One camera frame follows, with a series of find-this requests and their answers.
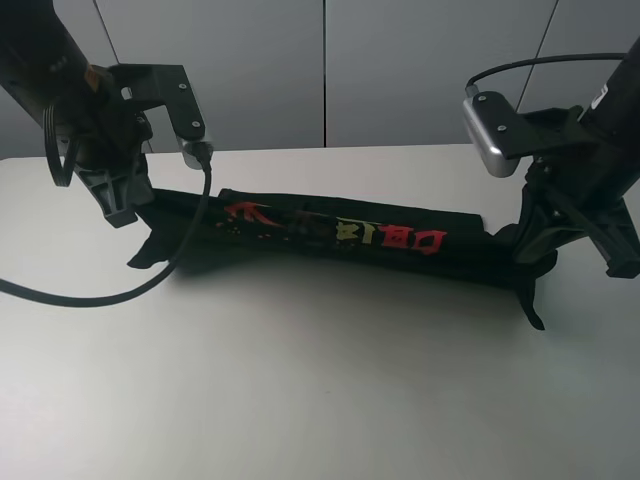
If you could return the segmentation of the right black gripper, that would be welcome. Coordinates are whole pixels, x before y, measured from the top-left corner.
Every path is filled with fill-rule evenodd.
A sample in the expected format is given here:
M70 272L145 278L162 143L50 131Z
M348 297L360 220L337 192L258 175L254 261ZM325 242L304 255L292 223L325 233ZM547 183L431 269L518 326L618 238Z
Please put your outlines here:
M561 146L534 156L523 189L517 260L589 238L611 278L639 276L639 237L624 201L639 180L639 109L571 108Z

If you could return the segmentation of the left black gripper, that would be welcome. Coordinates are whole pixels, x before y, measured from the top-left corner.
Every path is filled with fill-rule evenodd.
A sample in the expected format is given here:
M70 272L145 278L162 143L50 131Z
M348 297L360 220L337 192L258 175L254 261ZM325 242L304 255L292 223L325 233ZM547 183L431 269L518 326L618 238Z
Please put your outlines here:
M69 186L77 166L76 176L112 227L137 222L136 208L150 202L147 166L136 164L141 144L153 136L145 112L163 106L180 143L206 141L185 68L118 64L100 69L86 62L47 62L44 71L56 91L44 108L45 154L54 184ZM87 162L98 170L78 166L83 141L106 157Z

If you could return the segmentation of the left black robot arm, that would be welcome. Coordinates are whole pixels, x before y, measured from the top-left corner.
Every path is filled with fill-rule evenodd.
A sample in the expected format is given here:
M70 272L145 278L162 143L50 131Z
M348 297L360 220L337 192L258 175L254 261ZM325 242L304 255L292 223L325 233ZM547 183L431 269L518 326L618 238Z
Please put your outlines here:
M144 142L147 111L165 107L188 165L213 146L181 65L89 63L50 1L1 4L1 85L38 123L54 183L78 177L115 228L153 201Z

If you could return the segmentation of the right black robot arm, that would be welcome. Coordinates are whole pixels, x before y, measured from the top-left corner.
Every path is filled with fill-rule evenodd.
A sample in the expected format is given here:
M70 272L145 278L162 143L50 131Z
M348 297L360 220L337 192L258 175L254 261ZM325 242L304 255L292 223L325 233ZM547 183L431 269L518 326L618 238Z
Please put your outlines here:
M639 235L624 202L639 179L639 49L585 110L567 112L564 146L537 154L525 176L514 258L534 263L587 237L614 278L639 274Z

